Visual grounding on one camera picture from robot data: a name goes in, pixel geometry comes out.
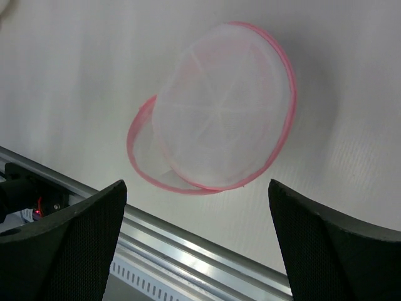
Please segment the pink trimmed mesh laundry bag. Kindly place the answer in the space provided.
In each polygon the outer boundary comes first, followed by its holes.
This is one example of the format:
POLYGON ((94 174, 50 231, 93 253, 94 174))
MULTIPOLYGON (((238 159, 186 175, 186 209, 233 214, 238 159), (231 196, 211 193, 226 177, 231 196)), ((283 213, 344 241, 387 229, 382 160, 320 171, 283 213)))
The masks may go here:
POLYGON ((224 23, 184 50, 159 93, 140 107, 127 155, 140 177, 167 191, 236 189, 277 158, 296 102, 281 45, 253 24, 224 23))

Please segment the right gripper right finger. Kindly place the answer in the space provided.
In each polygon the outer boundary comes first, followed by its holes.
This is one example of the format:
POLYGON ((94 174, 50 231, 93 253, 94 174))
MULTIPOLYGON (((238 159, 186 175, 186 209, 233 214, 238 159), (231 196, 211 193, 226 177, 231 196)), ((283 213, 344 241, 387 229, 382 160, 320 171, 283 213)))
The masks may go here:
POLYGON ((271 180, 269 208, 294 300, 400 300, 400 232, 271 180))

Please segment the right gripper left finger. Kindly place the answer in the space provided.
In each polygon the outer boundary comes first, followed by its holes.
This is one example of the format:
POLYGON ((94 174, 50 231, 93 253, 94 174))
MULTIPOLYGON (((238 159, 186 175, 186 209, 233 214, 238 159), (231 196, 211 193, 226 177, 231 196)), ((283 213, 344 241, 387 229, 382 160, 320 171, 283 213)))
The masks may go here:
POLYGON ((1 233, 1 300, 101 300, 120 234, 119 180, 39 221, 1 233))

